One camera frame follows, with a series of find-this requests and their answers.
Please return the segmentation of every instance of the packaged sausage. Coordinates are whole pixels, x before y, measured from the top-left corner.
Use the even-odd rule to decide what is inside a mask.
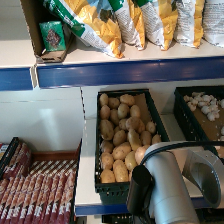
[[[108,0],[40,0],[87,44],[121,58],[121,33]]]
[[[203,36],[204,0],[177,0],[178,19],[174,39],[188,47],[199,48]]]
[[[204,38],[224,47],[224,0],[206,0],[203,12]]]
[[[177,23],[177,9],[174,0],[136,0],[142,10],[146,37],[159,45],[161,50],[168,50]]]
[[[20,195],[20,192],[21,192],[24,181],[25,181],[25,178],[21,177],[20,180],[19,180],[18,186],[16,188],[16,192],[15,192],[14,196],[11,197],[13,199],[10,199],[10,196],[11,196],[11,192],[10,192],[8,200],[6,202],[6,205],[7,205],[7,203],[9,204],[8,214],[7,214],[7,216],[3,217],[3,219],[1,217],[0,223],[10,224],[10,220],[11,220],[11,217],[13,215],[13,211],[16,207],[16,203],[18,201],[18,198],[19,198],[19,195]]]
[[[48,198],[46,212],[45,212],[44,217],[41,217],[41,222],[43,224],[49,224],[50,217],[51,217],[51,211],[52,211],[52,207],[53,207],[53,204],[54,204],[54,198],[55,198],[55,194],[56,194],[57,187],[58,187],[58,182],[59,182],[59,176],[55,175],[54,178],[53,178],[51,192],[50,192],[50,195],[49,195],[49,198]]]
[[[51,176],[47,176],[47,180],[46,180],[45,187],[44,187],[43,197],[42,197],[40,205],[38,206],[38,209],[37,209],[38,211],[37,211],[37,214],[35,217],[34,224],[42,224],[42,222],[43,222],[52,183],[53,183],[53,178]]]
[[[32,197],[32,194],[33,194],[33,190],[34,190],[34,187],[36,185],[36,180],[37,180],[37,178],[35,176],[33,176],[31,178],[29,187],[28,187],[27,192],[26,192],[26,197],[25,197],[25,200],[24,200],[24,203],[23,203],[23,208],[22,208],[22,211],[21,211],[20,216],[19,216],[18,224],[23,224],[24,223],[24,220],[25,220],[26,214],[27,214],[27,210],[28,210],[30,202],[31,202],[31,197]]]
[[[2,215],[3,209],[5,207],[5,204],[6,204],[6,201],[8,199],[9,193],[10,193],[11,188],[13,186],[14,180],[15,180],[14,177],[10,177],[10,179],[9,179],[9,184],[8,184],[8,186],[6,188],[6,191],[5,191],[5,193],[4,193],[3,197],[2,197],[1,204],[0,204],[0,216]]]
[[[3,224],[5,223],[5,220],[6,220],[6,216],[8,214],[8,211],[9,211],[9,208],[10,208],[10,205],[12,203],[12,200],[13,200],[13,197],[15,195],[15,192],[16,192],[16,189],[17,189],[17,186],[20,182],[20,178],[19,177],[16,177],[14,182],[13,182],[13,185],[10,189],[10,193],[8,195],[8,198],[7,198],[7,201],[5,203],[5,207],[4,207],[4,210],[1,214],[1,218],[0,218],[0,224]]]
[[[3,198],[3,195],[4,195],[4,193],[5,193],[6,189],[7,189],[8,184],[9,184],[9,180],[7,180],[7,179],[1,180],[1,184],[0,184],[0,202],[1,202],[2,198]]]
[[[16,207],[14,208],[13,210],[13,214],[11,216],[11,224],[17,224],[18,223],[18,220],[19,220],[19,217],[20,217],[20,213],[22,211],[22,206],[23,206],[23,202],[25,200],[25,197],[26,197],[26,192],[27,192],[27,189],[29,187],[29,184],[32,185],[33,181],[31,181],[31,176],[27,176],[24,183],[23,183],[23,187],[21,189],[21,192],[19,194],[19,198],[16,202]]]
[[[58,182],[58,187],[57,187],[57,191],[55,194],[55,198],[54,198],[54,204],[52,207],[52,212],[51,212],[51,217],[50,217],[50,222],[49,224],[55,224],[56,219],[58,217],[58,211],[59,211],[59,205],[61,203],[61,198],[63,195],[63,190],[65,187],[65,182],[66,182],[66,175],[64,173],[60,174],[60,179]]]
[[[33,189],[32,198],[30,200],[30,204],[29,204],[29,207],[27,210],[24,224],[30,224],[33,221],[33,215],[34,215],[34,211],[36,208],[37,199],[38,199],[38,196],[40,195],[40,190],[43,185],[43,180],[44,180],[44,175],[39,174],[36,179],[36,183],[35,183],[35,186]]]
[[[143,50],[145,47],[145,27],[141,9],[135,0],[109,0],[121,30],[122,40]]]

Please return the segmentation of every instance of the snack bag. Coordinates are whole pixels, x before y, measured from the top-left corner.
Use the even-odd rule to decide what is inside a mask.
[[[224,0],[205,0],[203,29],[205,40],[224,47]]]
[[[136,0],[143,13],[146,37],[161,50],[168,50],[177,23],[176,2],[172,0]]]
[[[199,48],[203,36],[204,3],[204,0],[177,0],[178,19],[174,39],[178,43]]]
[[[40,0],[84,43],[121,58],[121,33],[108,0]]]
[[[109,0],[121,30],[122,40],[135,45],[138,50],[145,47],[145,28],[141,9],[135,0]]]

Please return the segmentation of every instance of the crate of potatoes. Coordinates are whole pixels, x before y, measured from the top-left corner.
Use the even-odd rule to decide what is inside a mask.
[[[169,138],[148,89],[98,93],[95,190],[104,204],[126,202],[132,169],[161,141]]]
[[[177,87],[174,115],[187,141],[224,141],[222,87]],[[204,148],[224,158],[224,147],[206,146]]]

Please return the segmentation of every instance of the red packaging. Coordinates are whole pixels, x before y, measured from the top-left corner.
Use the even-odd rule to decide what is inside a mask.
[[[43,224],[49,224],[49,220],[51,217],[51,210],[54,204],[54,198],[58,187],[58,182],[59,182],[59,176],[55,175],[53,178],[53,183],[51,186],[51,191],[47,202],[46,212],[44,213],[44,216],[41,216],[40,220],[40,222]]]
[[[32,182],[33,181],[31,181],[31,176],[26,177],[26,179],[24,181],[24,184],[23,184],[23,187],[22,187],[22,190],[19,194],[19,198],[17,200],[16,207],[13,210],[13,214],[12,214],[11,222],[10,222],[11,224],[17,224],[18,223],[20,213],[22,211],[23,202],[26,198],[27,189],[28,189],[29,185],[32,184]]]
[[[46,184],[44,187],[43,197],[42,197],[40,205],[38,206],[38,212],[36,214],[34,224],[41,224],[43,222],[43,218],[44,218],[44,214],[45,214],[45,211],[47,208],[47,201],[48,201],[48,197],[50,195],[52,183],[53,183],[53,178],[50,176],[47,176]]]
[[[11,216],[13,214],[14,208],[15,208],[16,203],[17,203],[17,200],[19,198],[19,194],[21,192],[21,189],[22,189],[24,180],[25,180],[24,177],[21,177],[20,178],[19,183],[18,183],[18,186],[16,188],[16,192],[15,192],[15,194],[13,196],[13,199],[12,199],[12,202],[11,203],[10,203],[10,199],[9,199],[10,198],[10,195],[11,195],[11,192],[10,192],[9,197],[8,197],[8,201],[6,202],[6,204],[9,203],[8,214],[7,214],[7,216],[3,217],[3,219],[1,217],[0,223],[10,224]]]
[[[69,175],[68,191],[66,192],[65,199],[65,211],[64,211],[64,224],[69,223],[71,215],[71,203],[73,199],[74,185],[75,185],[75,172],[71,172]]]
[[[4,195],[5,191],[6,191],[6,188],[7,188],[8,184],[9,184],[9,180],[7,180],[7,179],[1,180],[1,185],[0,185],[0,202],[1,202],[2,198],[3,198],[3,195]]]
[[[11,188],[12,188],[12,185],[14,183],[14,180],[15,180],[14,177],[10,177],[10,179],[9,179],[9,184],[8,184],[8,186],[6,188],[6,191],[5,191],[5,193],[4,193],[3,197],[2,197],[1,204],[0,204],[0,216],[2,215],[3,209],[5,207],[5,204],[6,204],[6,201],[8,199],[8,196],[9,196],[9,193],[11,191]]]
[[[13,182],[13,185],[12,185],[12,187],[10,189],[10,193],[8,195],[7,201],[5,203],[4,210],[3,210],[2,214],[1,214],[0,224],[5,223],[6,216],[8,214],[10,205],[11,205],[12,200],[13,200],[13,197],[14,197],[14,195],[16,193],[16,189],[17,189],[17,186],[19,184],[19,181],[20,181],[20,178],[16,177],[14,182]]]
[[[61,173],[60,174],[60,180],[59,180],[58,187],[57,187],[57,191],[56,191],[55,198],[54,198],[54,204],[53,204],[49,224],[55,224],[56,223],[56,219],[58,217],[59,206],[60,206],[60,203],[61,203],[61,198],[62,198],[62,195],[63,195],[63,190],[64,190],[64,187],[65,187],[66,179],[67,179],[66,175],[64,173]]]
[[[19,222],[18,222],[19,224],[23,224],[24,220],[26,218],[26,213],[27,213],[30,201],[31,201],[31,197],[32,197],[33,190],[34,190],[34,187],[36,184],[36,180],[37,180],[37,177],[32,177],[32,179],[30,181],[29,187],[26,192],[26,198],[23,203],[23,208],[22,208],[22,211],[19,216]]]
[[[36,207],[35,207],[35,210],[34,210],[34,216],[33,216],[33,222],[32,222],[33,224],[36,222],[37,214],[39,214],[39,207],[40,207],[43,195],[44,195],[44,189],[45,189],[46,181],[47,181],[47,176],[44,176],[43,183],[42,183],[42,186],[41,186],[41,189],[40,189],[40,193],[38,195]]]
[[[39,174],[37,176],[35,187],[33,189],[32,198],[31,198],[31,201],[30,201],[30,205],[29,205],[29,208],[27,210],[26,218],[25,218],[25,221],[24,221],[25,224],[30,224],[33,221],[33,215],[34,215],[37,199],[38,199],[38,196],[40,194],[40,190],[41,190],[43,180],[44,180],[44,175]]]

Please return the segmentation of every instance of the garlic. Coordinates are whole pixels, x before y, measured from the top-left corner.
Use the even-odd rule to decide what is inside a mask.
[[[204,101],[201,101],[201,102],[198,103],[199,107],[203,107],[203,106],[207,106],[207,105],[208,105],[208,103],[204,102]]]
[[[186,95],[186,96],[184,96],[184,101],[185,101],[185,102],[190,101],[190,97],[189,97],[189,96],[187,96],[187,95]]]
[[[208,106],[203,106],[203,107],[201,108],[201,112],[202,112],[203,114],[208,114],[209,112],[211,112],[211,110],[210,110],[210,108],[209,108]]]
[[[193,105],[197,105],[197,104],[198,104],[198,101],[195,100],[195,99],[193,99],[193,100],[191,100],[191,103],[192,103]]]
[[[222,108],[224,108],[224,99],[221,100],[221,101],[219,101],[219,104],[220,104],[220,106],[221,106]]]
[[[221,134],[224,135],[224,127],[221,129]]]
[[[192,96],[195,97],[195,96],[202,96],[204,95],[204,92],[201,92],[201,93],[196,93],[196,92],[193,92],[192,93]]]
[[[189,106],[189,108],[192,112],[196,110],[196,106],[191,104],[191,102],[188,102],[187,105]]]
[[[215,115],[214,115],[214,113],[209,112],[209,113],[207,114],[207,118],[208,118],[210,121],[215,121]]]
[[[202,96],[201,98],[202,98],[202,100],[203,100],[204,102],[209,102],[209,101],[211,100],[211,97],[208,96],[208,95],[204,95],[204,96]]]

